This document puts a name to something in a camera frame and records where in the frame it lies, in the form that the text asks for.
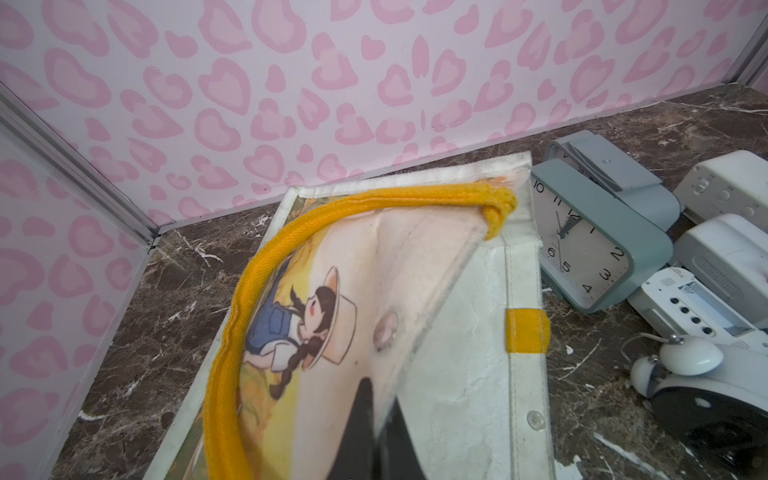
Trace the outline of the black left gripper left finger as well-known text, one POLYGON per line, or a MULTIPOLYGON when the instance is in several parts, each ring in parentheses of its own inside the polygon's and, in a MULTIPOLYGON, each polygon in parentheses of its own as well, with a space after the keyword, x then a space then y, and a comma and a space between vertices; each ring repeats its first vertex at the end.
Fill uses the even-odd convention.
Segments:
POLYGON ((373 385, 360 380, 328 480, 368 480, 374 460, 373 385))

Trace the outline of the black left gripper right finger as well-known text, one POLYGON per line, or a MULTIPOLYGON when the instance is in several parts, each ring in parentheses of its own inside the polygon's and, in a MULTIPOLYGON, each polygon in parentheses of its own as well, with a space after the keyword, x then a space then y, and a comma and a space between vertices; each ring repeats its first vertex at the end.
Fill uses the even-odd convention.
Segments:
POLYGON ((374 451, 374 478, 380 480, 425 480, 405 417, 399 404, 390 416, 374 451))

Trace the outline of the white canvas bag yellow handles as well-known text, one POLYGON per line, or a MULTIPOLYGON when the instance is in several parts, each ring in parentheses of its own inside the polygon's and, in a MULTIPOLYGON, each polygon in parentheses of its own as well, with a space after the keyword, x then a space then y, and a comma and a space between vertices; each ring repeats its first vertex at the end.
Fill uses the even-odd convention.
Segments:
POLYGON ((555 475, 532 160, 292 187, 150 479, 327 479, 361 379, 426 479, 555 475))

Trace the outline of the green grey curved clock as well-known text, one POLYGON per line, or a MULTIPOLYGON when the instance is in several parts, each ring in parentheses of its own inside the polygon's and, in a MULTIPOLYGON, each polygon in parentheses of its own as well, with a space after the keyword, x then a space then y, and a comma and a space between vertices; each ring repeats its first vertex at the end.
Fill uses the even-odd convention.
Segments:
POLYGON ((564 161, 531 176, 542 278, 580 312, 624 301, 672 257, 663 230, 564 161))

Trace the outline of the small white digital clock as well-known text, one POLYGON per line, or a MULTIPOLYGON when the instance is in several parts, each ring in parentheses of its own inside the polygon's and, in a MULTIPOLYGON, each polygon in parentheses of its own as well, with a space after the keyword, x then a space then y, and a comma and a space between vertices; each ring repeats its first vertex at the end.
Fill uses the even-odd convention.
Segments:
POLYGON ((767 353, 767 334, 683 268, 656 272, 627 301, 663 337, 690 335, 767 353))

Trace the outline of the white round clock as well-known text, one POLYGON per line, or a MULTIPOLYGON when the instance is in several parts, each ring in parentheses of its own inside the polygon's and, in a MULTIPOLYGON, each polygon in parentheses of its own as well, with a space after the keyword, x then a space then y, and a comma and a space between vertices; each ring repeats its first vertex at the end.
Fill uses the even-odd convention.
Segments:
POLYGON ((767 357, 690 335, 659 337, 630 381, 660 425, 694 453, 749 479, 767 477, 767 357))

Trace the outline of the grey blue square clock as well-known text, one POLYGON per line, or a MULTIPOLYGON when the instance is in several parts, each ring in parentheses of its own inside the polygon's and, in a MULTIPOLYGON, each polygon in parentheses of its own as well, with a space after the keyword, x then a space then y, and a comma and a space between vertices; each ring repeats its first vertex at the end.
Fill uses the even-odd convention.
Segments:
POLYGON ((558 138, 546 159, 563 160, 663 231, 680 217, 680 202, 662 180, 601 135, 582 130, 558 138))

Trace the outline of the white rectangular digital clock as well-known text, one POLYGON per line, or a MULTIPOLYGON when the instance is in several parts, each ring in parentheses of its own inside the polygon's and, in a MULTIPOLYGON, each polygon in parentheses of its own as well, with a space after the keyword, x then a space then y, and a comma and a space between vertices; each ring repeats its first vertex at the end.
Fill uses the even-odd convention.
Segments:
POLYGON ((737 214, 767 231, 767 160, 738 150, 697 163, 673 194, 694 223, 737 214))

